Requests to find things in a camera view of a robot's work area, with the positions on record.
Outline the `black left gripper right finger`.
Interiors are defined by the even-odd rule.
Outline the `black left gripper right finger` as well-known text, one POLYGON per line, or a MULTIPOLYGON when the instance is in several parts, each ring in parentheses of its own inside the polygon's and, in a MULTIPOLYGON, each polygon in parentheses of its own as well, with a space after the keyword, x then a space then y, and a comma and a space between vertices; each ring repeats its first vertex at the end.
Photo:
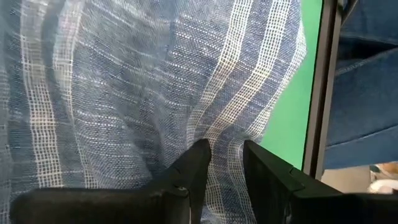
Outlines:
POLYGON ((257 224, 398 224, 398 195, 344 194, 252 141, 243 159, 257 224))

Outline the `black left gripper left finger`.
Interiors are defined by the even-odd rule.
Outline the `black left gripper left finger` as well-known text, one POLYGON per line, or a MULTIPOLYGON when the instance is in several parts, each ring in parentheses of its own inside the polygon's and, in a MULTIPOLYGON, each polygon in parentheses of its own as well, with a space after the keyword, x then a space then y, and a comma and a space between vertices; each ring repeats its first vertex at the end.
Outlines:
POLYGON ((136 190, 44 188, 11 203, 12 224, 200 224, 210 143, 201 139, 136 190))

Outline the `blue white striped towel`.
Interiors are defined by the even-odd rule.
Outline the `blue white striped towel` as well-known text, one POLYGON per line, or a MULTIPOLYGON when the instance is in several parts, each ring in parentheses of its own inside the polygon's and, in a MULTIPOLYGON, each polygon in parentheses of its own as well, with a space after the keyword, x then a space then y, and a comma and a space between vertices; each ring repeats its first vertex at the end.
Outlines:
POLYGON ((199 139, 202 224, 256 224, 243 144, 305 54, 300 0, 0 0, 0 224, 32 189, 138 188, 199 139))

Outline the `green work mat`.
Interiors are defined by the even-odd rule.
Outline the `green work mat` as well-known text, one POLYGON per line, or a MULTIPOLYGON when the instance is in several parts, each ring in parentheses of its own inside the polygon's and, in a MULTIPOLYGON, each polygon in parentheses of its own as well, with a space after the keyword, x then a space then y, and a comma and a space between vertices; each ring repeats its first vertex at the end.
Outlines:
POLYGON ((301 0, 307 54, 271 114, 261 146, 301 169, 323 0, 301 0))

